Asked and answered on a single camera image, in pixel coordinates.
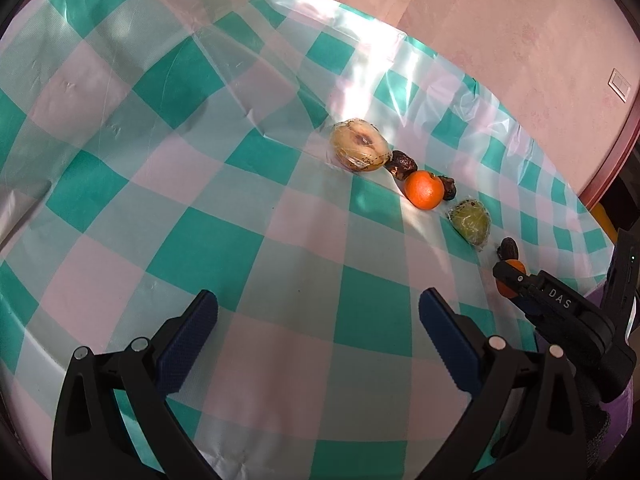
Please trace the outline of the small orange tangerine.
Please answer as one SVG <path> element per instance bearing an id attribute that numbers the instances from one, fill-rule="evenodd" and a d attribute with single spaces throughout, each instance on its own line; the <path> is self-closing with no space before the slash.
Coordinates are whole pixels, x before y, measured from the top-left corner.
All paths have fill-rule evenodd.
<path id="1" fill-rule="evenodd" d="M 499 261 L 492 270 L 496 287 L 500 296 L 506 299 L 514 299 L 518 296 L 518 280 L 526 275 L 526 266 L 521 260 Z"/>

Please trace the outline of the dark round dried fruit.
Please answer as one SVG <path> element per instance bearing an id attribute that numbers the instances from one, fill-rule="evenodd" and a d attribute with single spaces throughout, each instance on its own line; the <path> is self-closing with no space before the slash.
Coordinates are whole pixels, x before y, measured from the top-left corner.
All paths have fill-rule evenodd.
<path id="1" fill-rule="evenodd" d="M 512 237 L 505 237 L 497 248 L 497 255 L 500 261 L 518 260 L 520 258 L 518 244 Z"/>

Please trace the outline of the green apple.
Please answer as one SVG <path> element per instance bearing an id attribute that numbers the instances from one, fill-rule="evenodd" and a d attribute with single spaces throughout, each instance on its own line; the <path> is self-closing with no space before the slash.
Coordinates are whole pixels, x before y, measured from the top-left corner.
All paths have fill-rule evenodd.
<path id="1" fill-rule="evenodd" d="M 453 206 L 447 214 L 454 229 L 472 246 L 482 248 L 489 237 L 491 218 L 488 210 L 474 198 Z"/>

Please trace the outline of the large orange tangerine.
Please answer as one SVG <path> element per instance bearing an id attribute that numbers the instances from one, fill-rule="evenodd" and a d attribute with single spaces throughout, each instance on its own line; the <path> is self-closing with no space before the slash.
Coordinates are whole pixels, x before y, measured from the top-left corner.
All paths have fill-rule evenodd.
<path id="1" fill-rule="evenodd" d="M 416 208 L 432 210 L 444 200 L 445 188 L 440 177 L 426 170 L 418 170 L 406 177 L 404 193 Z"/>

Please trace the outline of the dark brown dried fruit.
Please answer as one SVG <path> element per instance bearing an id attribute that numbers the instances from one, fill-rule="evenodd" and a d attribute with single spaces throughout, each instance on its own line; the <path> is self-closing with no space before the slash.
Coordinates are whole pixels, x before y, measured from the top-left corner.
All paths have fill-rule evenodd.
<path id="1" fill-rule="evenodd" d="M 393 150 L 384 168 L 398 181 L 405 181 L 418 170 L 416 161 L 402 151 Z"/>

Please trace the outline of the yellow pear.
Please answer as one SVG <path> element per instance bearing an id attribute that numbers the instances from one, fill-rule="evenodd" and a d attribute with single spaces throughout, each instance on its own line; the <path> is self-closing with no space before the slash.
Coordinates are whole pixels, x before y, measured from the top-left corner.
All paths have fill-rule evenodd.
<path id="1" fill-rule="evenodd" d="M 329 142 L 334 158 L 355 172 L 378 170 L 392 158 L 390 146 L 378 128 L 363 119 L 337 122 Z"/>

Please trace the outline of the purple cardboard box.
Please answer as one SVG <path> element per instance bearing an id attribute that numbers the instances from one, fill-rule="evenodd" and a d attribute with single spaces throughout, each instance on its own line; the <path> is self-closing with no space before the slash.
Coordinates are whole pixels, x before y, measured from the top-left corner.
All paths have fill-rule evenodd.
<path id="1" fill-rule="evenodd" d="M 585 422 L 588 469 L 599 469 L 614 453 L 631 427 L 634 380 L 611 402 L 605 403 L 594 380 L 597 367 L 588 364 L 576 373 L 576 385 Z"/>

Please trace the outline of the small dark dried fruit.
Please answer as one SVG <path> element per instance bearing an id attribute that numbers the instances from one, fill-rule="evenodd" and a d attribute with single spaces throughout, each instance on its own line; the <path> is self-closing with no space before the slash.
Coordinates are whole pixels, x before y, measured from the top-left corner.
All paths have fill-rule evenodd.
<path id="1" fill-rule="evenodd" d="M 444 194 L 442 194 L 442 199 L 445 202 L 450 202 L 457 195 L 457 185 L 456 181 L 453 178 L 446 176 L 439 176 L 440 182 L 442 182 L 442 187 L 444 188 Z"/>

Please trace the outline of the green white checkered tablecloth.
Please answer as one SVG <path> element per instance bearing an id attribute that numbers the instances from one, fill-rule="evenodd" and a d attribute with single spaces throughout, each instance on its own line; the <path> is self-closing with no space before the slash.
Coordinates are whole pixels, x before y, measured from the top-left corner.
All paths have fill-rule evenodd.
<path id="1" fill-rule="evenodd" d="M 343 167 L 331 130 L 356 118 L 456 197 L 421 210 L 384 166 Z M 447 217 L 467 198 L 482 248 Z M 505 237 L 578 292 L 610 264 L 488 89 L 334 0 L 30 0 L 2 37 L 1 390 L 43 472 L 73 351 L 208 289 L 218 323 L 169 404 L 221 477 L 414 478 L 469 401 L 420 293 L 534 348 L 491 275 Z"/>

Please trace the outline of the red wooden door frame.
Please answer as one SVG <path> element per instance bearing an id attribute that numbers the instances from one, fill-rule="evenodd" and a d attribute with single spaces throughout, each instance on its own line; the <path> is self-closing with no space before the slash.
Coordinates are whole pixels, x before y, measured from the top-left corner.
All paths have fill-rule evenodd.
<path id="1" fill-rule="evenodd" d="M 639 139 L 640 102 L 636 92 L 620 134 L 605 155 L 602 164 L 580 192 L 582 204 L 591 210 L 611 186 Z"/>

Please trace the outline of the white wall light switch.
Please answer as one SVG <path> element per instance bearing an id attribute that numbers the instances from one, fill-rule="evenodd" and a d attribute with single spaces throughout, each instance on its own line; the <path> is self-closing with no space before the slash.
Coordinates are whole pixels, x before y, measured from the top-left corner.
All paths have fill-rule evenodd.
<path id="1" fill-rule="evenodd" d="M 631 84 L 616 68 L 612 69 L 611 76 L 608 78 L 608 86 L 622 102 L 628 101 L 631 94 Z"/>

